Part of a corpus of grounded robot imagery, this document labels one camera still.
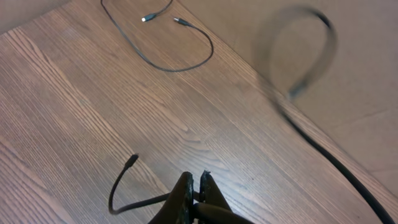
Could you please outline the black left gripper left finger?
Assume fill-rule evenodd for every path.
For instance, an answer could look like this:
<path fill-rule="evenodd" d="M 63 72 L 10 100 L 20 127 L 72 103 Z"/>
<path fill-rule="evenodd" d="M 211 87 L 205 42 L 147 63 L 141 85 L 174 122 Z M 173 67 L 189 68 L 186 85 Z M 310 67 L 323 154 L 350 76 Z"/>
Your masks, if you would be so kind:
<path fill-rule="evenodd" d="M 183 172 L 162 208 L 149 224 L 190 224 L 193 218 L 193 176 Z"/>

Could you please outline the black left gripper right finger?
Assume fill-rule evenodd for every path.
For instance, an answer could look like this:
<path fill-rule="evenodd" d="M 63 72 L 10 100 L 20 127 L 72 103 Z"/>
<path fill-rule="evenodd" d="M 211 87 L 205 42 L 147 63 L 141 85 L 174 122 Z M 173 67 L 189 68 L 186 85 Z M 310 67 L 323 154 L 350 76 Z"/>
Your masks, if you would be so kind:
<path fill-rule="evenodd" d="M 200 178 L 198 222 L 211 224 L 253 224 L 235 214 L 218 188 L 210 171 L 204 170 Z"/>

